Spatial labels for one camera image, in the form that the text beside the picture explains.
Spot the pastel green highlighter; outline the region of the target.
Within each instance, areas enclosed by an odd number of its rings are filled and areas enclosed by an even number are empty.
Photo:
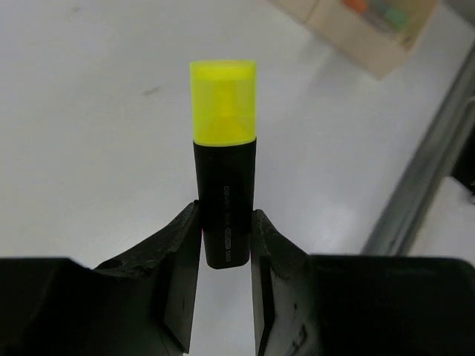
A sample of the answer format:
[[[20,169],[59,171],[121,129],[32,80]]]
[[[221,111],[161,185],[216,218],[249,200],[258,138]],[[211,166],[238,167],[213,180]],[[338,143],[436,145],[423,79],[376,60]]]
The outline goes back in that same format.
[[[388,1],[370,1],[370,8],[395,31],[404,30],[410,22],[410,17],[405,11],[389,4]]]

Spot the yellow cap black highlighter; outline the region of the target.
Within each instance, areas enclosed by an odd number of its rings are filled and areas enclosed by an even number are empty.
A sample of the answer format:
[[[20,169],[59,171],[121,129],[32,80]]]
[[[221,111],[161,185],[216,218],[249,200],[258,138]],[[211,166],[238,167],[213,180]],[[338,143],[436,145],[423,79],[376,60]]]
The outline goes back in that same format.
[[[194,161],[206,262],[214,269],[249,260],[257,152],[257,64],[190,64]]]

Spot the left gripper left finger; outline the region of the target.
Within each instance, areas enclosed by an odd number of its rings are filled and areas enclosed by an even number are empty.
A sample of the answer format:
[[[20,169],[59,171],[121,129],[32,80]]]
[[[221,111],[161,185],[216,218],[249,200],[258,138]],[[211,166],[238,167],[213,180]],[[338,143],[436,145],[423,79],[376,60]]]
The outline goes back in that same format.
[[[66,257],[1,260],[3,355],[184,355],[200,259],[199,205],[87,268]]]

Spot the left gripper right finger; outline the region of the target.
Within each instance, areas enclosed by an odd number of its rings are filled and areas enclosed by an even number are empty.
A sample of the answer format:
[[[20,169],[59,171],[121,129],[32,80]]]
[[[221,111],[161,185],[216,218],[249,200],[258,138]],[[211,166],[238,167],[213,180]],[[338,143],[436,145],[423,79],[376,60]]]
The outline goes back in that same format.
[[[252,215],[257,355],[472,355],[474,267],[439,257],[308,254]]]

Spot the pastel orange cap highlighter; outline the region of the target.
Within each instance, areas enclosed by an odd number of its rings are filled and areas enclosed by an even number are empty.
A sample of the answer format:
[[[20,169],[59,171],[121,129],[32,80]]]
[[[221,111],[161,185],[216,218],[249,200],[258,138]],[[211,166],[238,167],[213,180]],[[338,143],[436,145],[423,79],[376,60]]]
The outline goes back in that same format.
[[[369,9],[369,4],[365,0],[343,0],[342,2],[356,13],[364,13]]]

